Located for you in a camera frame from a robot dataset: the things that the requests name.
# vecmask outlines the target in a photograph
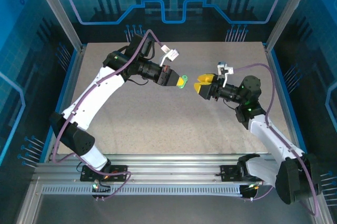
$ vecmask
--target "gray work surface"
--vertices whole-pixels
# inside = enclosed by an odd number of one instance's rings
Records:
[[[96,202],[91,196],[44,195],[35,224],[308,224],[299,204],[284,204],[273,190],[253,203],[221,196],[116,196]]]
[[[83,58],[73,96],[75,101],[94,80],[106,56],[127,43],[89,43]],[[206,73],[217,73],[217,63],[234,68],[267,59],[261,42],[178,42],[167,43],[180,56],[168,62],[179,75],[187,75],[185,88],[163,87],[150,81],[145,86],[127,82],[103,105],[88,132],[96,138],[103,153],[179,154],[267,152],[264,145],[243,125],[222,100],[207,101],[195,91],[193,83]],[[163,55],[156,45],[158,63]],[[267,109],[272,81],[268,70],[255,67],[230,75],[228,83],[240,85],[247,75],[261,79],[260,103]],[[131,79],[144,82],[140,76]],[[285,118],[276,96],[271,120],[289,138]],[[70,153],[61,145],[59,153]]]

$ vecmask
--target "white connector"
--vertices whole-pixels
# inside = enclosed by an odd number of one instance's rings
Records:
[[[163,45],[161,49],[164,51],[164,55],[160,57],[160,67],[163,66],[166,59],[173,62],[179,56],[179,52],[176,49],[169,49],[166,45]]]
[[[223,87],[226,86],[228,75],[234,74],[234,68],[233,67],[228,67],[227,63],[225,62],[219,62],[217,64],[217,73],[218,75],[224,75],[225,76],[225,81],[223,82]]]

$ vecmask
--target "metal bracket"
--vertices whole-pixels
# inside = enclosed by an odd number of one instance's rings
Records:
[[[243,177],[240,168],[237,165],[221,165],[220,166],[220,176],[222,182],[251,182],[257,185],[262,185],[262,180],[249,176]]]
[[[218,62],[217,74],[225,76],[225,81],[223,82],[223,85],[222,85],[222,87],[225,87],[227,83],[228,75],[234,74],[234,69],[233,67],[228,67],[227,63],[225,62]]]
[[[127,171],[126,165],[111,165],[109,173],[118,173]],[[126,180],[126,174],[119,176],[111,176],[104,179],[104,182],[124,182]],[[102,175],[92,171],[87,165],[83,165],[80,181],[81,182],[94,182],[96,179],[102,180]]]

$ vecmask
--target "white robotic arm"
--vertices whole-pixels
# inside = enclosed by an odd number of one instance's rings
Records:
[[[266,112],[259,104],[261,82],[252,75],[246,76],[240,86],[227,83],[227,75],[233,74],[233,68],[224,62],[218,64],[218,73],[198,77],[194,84],[196,92],[206,100],[222,98],[239,104],[235,108],[237,120],[253,133],[266,146],[276,164],[267,162],[258,154],[248,154],[239,158],[238,171],[244,180],[260,178],[274,186],[280,198],[287,204],[311,196],[311,186],[306,171],[316,194],[321,193],[321,181],[318,161],[312,154],[289,141],[273,124],[266,119]]]
[[[131,75],[140,75],[144,79],[153,80],[161,86],[182,86],[185,84],[185,81],[174,70],[167,65],[163,65],[165,59],[172,61],[179,55],[176,50],[169,50],[166,46],[163,46],[166,56],[161,59],[160,65],[146,58],[151,47],[154,47],[153,41],[149,38],[140,49],[137,59],[119,74],[108,77],[130,60],[141,40],[142,37],[136,34],[130,45],[126,47],[124,54],[121,52],[122,49],[109,54],[99,73],[83,94],[62,114],[54,112],[49,119],[55,135],[61,137],[60,141],[96,171],[106,170],[110,162],[97,148],[95,138],[88,134],[86,130],[107,99]],[[69,122],[63,134],[58,136],[67,120]]]
[[[289,141],[269,120],[269,126],[265,123],[265,115],[257,115],[250,119],[248,130],[255,135],[268,152],[274,157],[276,165],[267,162],[262,157],[251,158],[246,162],[247,171],[250,175],[261,178],[263,181],[275,187],[276,175],[280,169],[281,163],[287,158],[296,159],[292,151],[270,130],[272,126],[278,134],[292,147],[292,149],[301,157],[304,151]]]

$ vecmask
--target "blue trim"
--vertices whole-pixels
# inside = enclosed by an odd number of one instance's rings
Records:
[[[219,8],[218,5],[216,4],[208,4],[207,0],[185,0],[183,3],[183,12],[182,12],[182,20],[166,20],[165,18],[165,6],[164,6],[164,1],[163,0],[141,0],[141,4],[137,5],[131,5],[124,13],[123,15],[117,20],[117,21],[107,21],[107,22],[84,22],[80,14],[78,13],[76,6],[74,4],[73,0],[69,0],[71,7],[76,15],[77,20],[82,24],[82,25],[118,25],[121,23],[121,21],[127,17],[127,15],[136,8],[145,8],[145,3],[160,3],[161,6],[161,15],[162,15],[162,22],[165,24],[183,24],[186,21],[186,13],[187,13],[187,3],[189,2],[202,2],[202,7],[206,8],[214,8],[229,24],[266,24],[270,20],[277,3],[279,0],[275,0],[269,14],[264,21],[233,21],[230,20],[229,17]]]
[[[337,82],[334,82],[333,84],[331,84],[328,88],[328,92],[326,93],[326,99],[325,99],[325,107],[326,107],[326,110],[328,111],[328,114],[330,116],[330,119],[332,121],[332,124],[333,126],[335,127],[335,130],[337,132],[337,121],[336,121],[336,118],[335,116],[333,115],[333,112],[331,110],[331,107],[330,107],[330,98],[331,98],[331,92],[337,88]]]
[[[61,93],[60,93],[60,96],[59,96],[58,101],[57,101],[57,105],[56,105],[56,108],[55,108],[56,112],[59,112],[59,110],[60,110],[60,107],[61,107],[61,104],[62,104],[62,101],[63,101],[63,98],[64,98],[65,90],[67,89],[68,82],[69,82],[69,79],[70,79],[70,73],[72,71],[72,68],[73,68],[75,60],[76,60],[76,54],[77,54],[77,51],[74,50],[74,53],[72,55],[72,59],[70,60],[70,64],[69,64],[69,67],[68,67],[67,74],[65,75],[65,79],[64,79],[64,82],[63,82],[63,85],[62,85]],[[49,131],[48,131],[46,141],[44,143],[44,147],[43,147],[39,162],[44,162],[44,159],[47,155],[47,151],[48,151],[48,148],[49,148],[49,144],[52,140],[52,136],[53,136],[53,129],[52,129],[52,127],[50,127]]]
[[[305,153],[307,153],[308,151],[306,150],[306,146],[305,146],[305,143],[304,143],[304,140],[303,140],[303,136],[302,136],[302,133],[301,133],[301,130],[300,130],[300,126],[299,126],[299,123],[297,121],[297,118],[296,118],[296,115],[295,115],[295,111],[294,111],[293,105],[291,103],[290,96],[288,94],[288,91],[287,91],[287,88],[286,88],[286,85],[285,85],[285,81],[284,81],[284,78],[283,78],[283,75],[282,75],[282,71],[281,71],[279,62],[277,60],[277,57],[276,57],[274,49],[271,50],[271,54],[272,54],[272,57],[273,57],[273,61],[275,63],[275,68],[276,68],[277,75],[278,75],[278,77],[280,79],[280,82],[281,82],[282,91],[283,91],[284,96],[285,96],[286,104],[287,104],[287,106],[289,108],[290,117],[291,117],[293,125],[294,125],[295,133],[297,135],[297,139],[299,141],[300,148]]]
[[[11,79],[9,79],[6,75],[4,75],[2,72],[0,72],[0,77],[5,80],[11,87],[13,87],[19,94],[20,94],[20,100],[21,100],[21,108],[20,108],[20,111],[15,119],[15,122],[14,122],[14,125],[11,129],[11,132],[9,133],[9,136],[7,138],[7,141],[4,145],[4,148],[2,149],[1,151],[1,154],[0,154],[0,166],[5,158],[5,155],[7,153],[7,150],[9,148],[9,145],[11,144],[12,142],[12,139],[13,139],[13,136],[14,136],[14,133],[16,131],[16,128],[17,126],[19,125],[19,122],[20,122],[20,119],[22,117],[22,114],[26,108],[26,102],[25,102],[25,96],[24,96],[24,93],[23,93],[23,90],[16,84],[14,83]]]

